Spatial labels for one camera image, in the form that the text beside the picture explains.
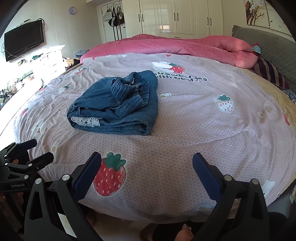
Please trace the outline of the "blue denim pants lace hem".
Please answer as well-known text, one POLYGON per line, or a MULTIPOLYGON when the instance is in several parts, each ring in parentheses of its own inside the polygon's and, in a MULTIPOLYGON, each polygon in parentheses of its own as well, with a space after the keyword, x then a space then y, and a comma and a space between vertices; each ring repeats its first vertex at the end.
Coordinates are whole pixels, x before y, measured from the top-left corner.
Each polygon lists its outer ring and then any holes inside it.
POLYGON ((88 132, 147 136, 158 115, 157 87, 151 70, 104 77, 70 105, 67 119, 88 132))

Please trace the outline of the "white cluttered dresser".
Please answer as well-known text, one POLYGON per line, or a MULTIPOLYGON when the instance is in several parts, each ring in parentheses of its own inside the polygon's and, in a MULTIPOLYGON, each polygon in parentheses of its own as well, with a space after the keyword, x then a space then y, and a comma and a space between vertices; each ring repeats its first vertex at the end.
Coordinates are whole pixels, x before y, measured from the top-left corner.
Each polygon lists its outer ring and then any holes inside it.
POLYGON ((29 83, 29 76, 43 84, 58 77, 65 71, 64 48, 65 45, 37 48, 8 62, 1 56, 1 95, 17 92, 29 83))

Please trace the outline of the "dark clothes pile beside bed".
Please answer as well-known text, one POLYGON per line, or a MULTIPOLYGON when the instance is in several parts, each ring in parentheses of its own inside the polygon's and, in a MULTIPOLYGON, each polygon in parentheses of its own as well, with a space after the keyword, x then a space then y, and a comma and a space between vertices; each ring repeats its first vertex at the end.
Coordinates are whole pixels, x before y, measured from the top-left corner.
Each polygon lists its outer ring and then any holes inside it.
POLYGON ((72 67, 80 64, 80 58, 87 53, 88 50, 80 50, 75 54, 75 58, 65 58, 63 57, 63 63, 66 70, 71 69, 72 67))

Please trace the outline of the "pink strawberry print bedsheet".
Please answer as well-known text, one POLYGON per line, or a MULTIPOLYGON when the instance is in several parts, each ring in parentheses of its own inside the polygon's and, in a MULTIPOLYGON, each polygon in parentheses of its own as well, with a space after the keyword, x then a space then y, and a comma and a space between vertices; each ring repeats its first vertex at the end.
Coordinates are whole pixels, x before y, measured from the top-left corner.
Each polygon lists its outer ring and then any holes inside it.
POLYGON ((101 166, 82 203, 132 221, 170 223, 211 211, 193 169, 194 154, 223 174, 255 178, 267 204, 295 173, 295 111, 255 82, 256 75, 215 60, 128 53, 86 58, 34 95, 14 123, 18 142, 37 140, 31 158, 54 154, 40 171, 46 181, 71 173, 98 152, 101 166), (147 136, 74 128, 70 105, 104 77, 151 70, 158 79, 158 115, 147 136))

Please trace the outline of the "striped purple pillow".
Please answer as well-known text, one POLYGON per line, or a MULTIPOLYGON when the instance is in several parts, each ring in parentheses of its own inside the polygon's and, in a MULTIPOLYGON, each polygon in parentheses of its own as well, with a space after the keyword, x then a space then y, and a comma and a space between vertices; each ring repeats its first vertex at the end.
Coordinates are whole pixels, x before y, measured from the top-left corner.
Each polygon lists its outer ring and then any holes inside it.
POLYGON ((290 89, 286 78, 279 72, 272 61, 258 57, 257 63, 250 69, 250 71, 259 75, 280 89, 290 89))

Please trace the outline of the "pink quilt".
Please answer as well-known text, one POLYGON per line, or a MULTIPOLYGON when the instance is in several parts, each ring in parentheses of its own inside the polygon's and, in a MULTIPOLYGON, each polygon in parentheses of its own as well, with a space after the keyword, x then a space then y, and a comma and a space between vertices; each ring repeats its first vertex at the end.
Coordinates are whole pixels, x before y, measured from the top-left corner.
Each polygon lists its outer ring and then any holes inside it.
POLYGON ((86 58, 126 53, 190 55, 243 69, 250 69, 257 63, 250 44, 235 37, 213 35, 200 39, 178 39, 147 34, 100 44, 82 55, 80 62, 86 58))

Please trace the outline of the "hanging bags on door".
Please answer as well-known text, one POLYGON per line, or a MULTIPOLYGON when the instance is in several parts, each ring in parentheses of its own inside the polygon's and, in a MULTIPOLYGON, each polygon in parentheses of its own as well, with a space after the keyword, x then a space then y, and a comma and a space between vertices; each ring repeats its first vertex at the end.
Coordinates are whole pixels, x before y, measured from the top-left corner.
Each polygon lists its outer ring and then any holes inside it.
POLYGON ((125 16, 120 2, 107 4, 102 10, 102 20, 107 42, 122 40, 126 37, 125 16))

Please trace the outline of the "grey padded headboard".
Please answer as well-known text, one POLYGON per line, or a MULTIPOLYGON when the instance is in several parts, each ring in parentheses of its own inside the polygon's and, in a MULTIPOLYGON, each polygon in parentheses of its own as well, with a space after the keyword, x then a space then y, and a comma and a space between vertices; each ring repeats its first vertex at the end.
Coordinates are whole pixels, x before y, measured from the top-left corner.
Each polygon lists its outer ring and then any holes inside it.
POLYGON ((258 43, 261 57, 272 61, 295 90, 295 42, 270 32, 237 25, 233 26, 232 35, 250 45, 258 43))

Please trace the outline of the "white glossy wardrobe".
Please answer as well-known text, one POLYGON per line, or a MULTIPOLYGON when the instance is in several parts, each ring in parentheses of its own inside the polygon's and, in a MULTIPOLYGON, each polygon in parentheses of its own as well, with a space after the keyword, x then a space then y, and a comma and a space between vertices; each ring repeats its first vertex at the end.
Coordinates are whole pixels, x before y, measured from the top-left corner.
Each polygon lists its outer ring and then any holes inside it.
POLYGON ((175 39, 223 35, 222 1, 123 1, 126 34, 175 39))

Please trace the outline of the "black wall television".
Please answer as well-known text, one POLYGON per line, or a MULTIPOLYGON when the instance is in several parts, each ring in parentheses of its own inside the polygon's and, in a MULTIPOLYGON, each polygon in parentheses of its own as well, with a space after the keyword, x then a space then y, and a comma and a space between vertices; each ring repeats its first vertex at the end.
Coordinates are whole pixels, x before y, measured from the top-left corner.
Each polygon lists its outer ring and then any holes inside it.
POLYGON ((6 61, 11 61, 43 44, 45 40, 43 27, 44 20, 37 19, 6 32, 4 34, 6 61))

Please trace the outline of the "round wall clock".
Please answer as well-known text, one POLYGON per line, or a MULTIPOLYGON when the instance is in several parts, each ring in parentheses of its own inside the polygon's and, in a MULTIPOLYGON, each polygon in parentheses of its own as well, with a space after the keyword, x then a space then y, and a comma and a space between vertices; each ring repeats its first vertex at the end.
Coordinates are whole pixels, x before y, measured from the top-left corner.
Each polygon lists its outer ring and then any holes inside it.
POLYGON ((75 15, 76 13, 77 13, 77 9, 74 6, 72 6, 71 8, 69 8, 69 14, 75 15))

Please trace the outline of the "floral wall painting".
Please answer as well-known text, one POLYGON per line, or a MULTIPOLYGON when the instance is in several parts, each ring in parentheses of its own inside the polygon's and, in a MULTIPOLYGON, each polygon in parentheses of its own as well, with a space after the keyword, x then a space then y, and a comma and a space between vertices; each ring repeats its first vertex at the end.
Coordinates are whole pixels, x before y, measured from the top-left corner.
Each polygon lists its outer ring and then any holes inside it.
POLYGON ((275 9, 265 0, 244 0, 246 23, 292 36, 275 9))

